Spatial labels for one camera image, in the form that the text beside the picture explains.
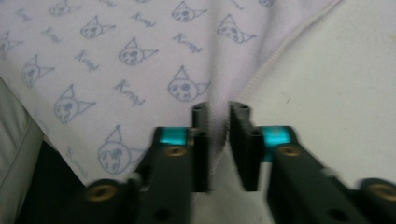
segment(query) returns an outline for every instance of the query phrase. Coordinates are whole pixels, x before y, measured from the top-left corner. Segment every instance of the white surface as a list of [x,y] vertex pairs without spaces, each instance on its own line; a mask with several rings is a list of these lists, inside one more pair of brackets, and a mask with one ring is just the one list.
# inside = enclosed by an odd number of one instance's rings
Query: white surface
[[[258,126],[291,125],[300,141],[351,187],[396,183],[396,2],[345,1],[265,64],[239,100]],[[270,167],[262,166],[262,189]],[[273,223],[262,192],[242,191],[230,153],[194,223]]]
[[1,0],[0,76],[84,184],[123,179],[202,101],[220,140],[228,100],[336,2]]

